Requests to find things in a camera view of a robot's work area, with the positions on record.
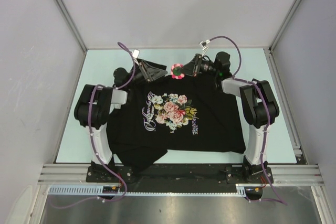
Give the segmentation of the pink flower brooch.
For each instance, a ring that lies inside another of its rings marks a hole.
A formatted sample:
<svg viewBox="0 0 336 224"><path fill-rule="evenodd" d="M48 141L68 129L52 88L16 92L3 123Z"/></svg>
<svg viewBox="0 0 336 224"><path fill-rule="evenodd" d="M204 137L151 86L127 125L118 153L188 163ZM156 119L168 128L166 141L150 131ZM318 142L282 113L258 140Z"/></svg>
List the pink flower brooch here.
<svg viewBox="0 0 336 224"><path fill-rule="evenodd" d="M180 63L171 66L171 77L176 80L181 80L185 77L185 74L181 72L183 65Z"/></svg>

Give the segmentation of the black floral print t-shirt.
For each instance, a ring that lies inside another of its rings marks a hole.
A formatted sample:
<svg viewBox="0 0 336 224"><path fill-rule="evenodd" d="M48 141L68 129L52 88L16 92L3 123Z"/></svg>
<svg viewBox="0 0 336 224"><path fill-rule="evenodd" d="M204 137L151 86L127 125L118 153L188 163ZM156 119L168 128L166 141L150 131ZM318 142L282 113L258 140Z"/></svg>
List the black floral print t-shirt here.
<svg viewBox="0 0 336 224"><path fill-rule="evenodd" d="M129 85L128 99L111 112L107 138L123 165L140 172L169 150L244 153L236 98L213 76L170 76Z"/></svg>

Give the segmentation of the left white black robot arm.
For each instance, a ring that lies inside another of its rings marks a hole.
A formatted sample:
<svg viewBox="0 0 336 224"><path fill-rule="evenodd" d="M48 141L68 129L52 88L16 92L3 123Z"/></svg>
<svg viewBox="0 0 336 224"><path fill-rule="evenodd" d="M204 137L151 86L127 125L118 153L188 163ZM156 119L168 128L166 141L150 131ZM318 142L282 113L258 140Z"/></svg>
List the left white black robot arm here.
<svg viewBox="0 0 336 224"><path fill-rule="evenodd" d="M103 181L110 182L116 175L113 153L106 133L111 107L126 104L126 86L155 81L167 75L166 69L165 65L139 59L130 71L116 68L113 72L114 85L111 87L99 84L84 85L74 109L74 117L89 131L93 151L91 165L100 166L97 174Z"/></svg>

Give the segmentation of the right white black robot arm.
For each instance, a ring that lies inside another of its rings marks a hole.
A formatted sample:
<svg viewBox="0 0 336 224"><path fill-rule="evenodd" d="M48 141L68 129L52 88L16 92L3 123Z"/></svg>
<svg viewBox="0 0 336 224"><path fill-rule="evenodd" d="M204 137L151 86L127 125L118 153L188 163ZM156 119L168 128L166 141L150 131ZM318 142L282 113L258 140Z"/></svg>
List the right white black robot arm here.
<svg viewBox="0 0 336 224"><path fill-rule="evenodd" d="M280 113L269 82L233 77L230 72L230 55L223 51L217 53L215 61L196 54L189 63L180 67L179 73L192 77L201 73L210 74L215 77L218 89L240 98L245 121L249 124L249 139L238 176L248 183L267 180L267 138L270 126Z"/></svg>

